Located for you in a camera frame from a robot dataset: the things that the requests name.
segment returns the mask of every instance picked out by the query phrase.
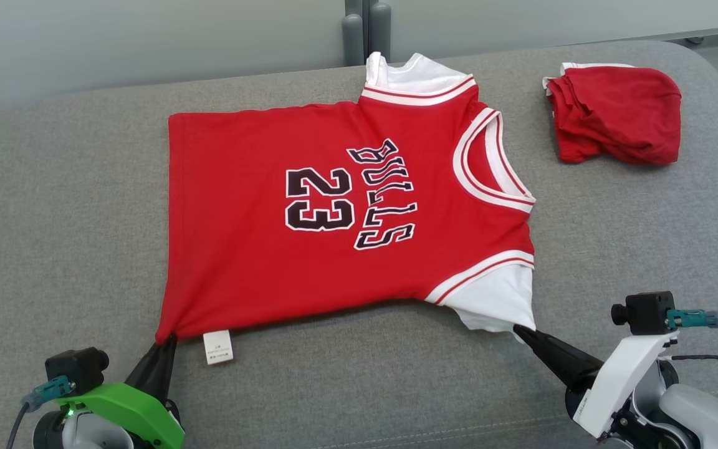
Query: red jersey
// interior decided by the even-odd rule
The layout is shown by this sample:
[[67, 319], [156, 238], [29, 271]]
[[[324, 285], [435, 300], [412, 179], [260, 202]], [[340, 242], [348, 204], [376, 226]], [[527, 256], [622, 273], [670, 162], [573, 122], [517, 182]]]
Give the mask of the red jersey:
[[356, 103], [178, 113], [163, 343], [384, 299], [534, 327], [534, 203], [471, 75], [379, 54]]

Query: folded red cloth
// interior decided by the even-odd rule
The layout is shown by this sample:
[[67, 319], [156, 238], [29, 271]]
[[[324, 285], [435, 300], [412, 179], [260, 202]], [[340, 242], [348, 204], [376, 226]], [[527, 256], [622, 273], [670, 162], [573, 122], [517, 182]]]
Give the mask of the folded red cloth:
[[584, 162], [603, 152], [629, 164], [668, 165], [681, 146], [681, 91], [656, 69], [567, 68], [547, 82], [559, 158]]

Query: label on robot arm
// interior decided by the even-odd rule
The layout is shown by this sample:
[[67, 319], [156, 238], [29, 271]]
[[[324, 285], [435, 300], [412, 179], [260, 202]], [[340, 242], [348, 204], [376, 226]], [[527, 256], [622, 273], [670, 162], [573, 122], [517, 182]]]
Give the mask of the label on robot arm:
[[207, 352], [207, 364], [214, 365], [234, 358], [231, 352], [229, 331], [209, 332], [204, 335], [204, 349]]
[[586, 393], [584, 393], [583, 398], [581, 399], [581, 403], [578, 404], [578, 409], [576, 409], [575, 414], [572, 415], [572, 420], [576, 423], [581, 423], [581, 415], [583, 415], [583, 408], [586, 407], [586, 401], [589, 400], [589, 393], [591, 392], [591, 389], [586, 390]]

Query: black cable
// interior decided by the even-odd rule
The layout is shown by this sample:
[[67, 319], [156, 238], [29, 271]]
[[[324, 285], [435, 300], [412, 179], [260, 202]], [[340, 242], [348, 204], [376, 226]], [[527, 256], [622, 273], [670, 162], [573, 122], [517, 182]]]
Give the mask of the black cable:
[[23, 420], [24, 414], [28, 408], [29, 404], [24, 403], [24, 406], [21, 407], [21, 411], [18, 412], [18, 416], [15, 418], [15, 423], [12, 424], [11, 437], [9, 437], [9, 440], [7, 441], [7, 449], [12, 449], [12, 446], [15, 444], [15, 435], [18, 433], [18, 426], [21, 425], [21, 420]]
[[672, 355], [672, 360], [718, 360], [718, 355]]

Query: gray wall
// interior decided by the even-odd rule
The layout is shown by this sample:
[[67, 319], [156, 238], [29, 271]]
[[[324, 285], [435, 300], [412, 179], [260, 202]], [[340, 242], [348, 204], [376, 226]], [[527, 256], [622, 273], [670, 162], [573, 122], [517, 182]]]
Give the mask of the gray wall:
[[[718, 28], [715, 0], [387, 0], [393, 60]], [[0, 0], [0, 107], [342, 63], [343, 0]]]

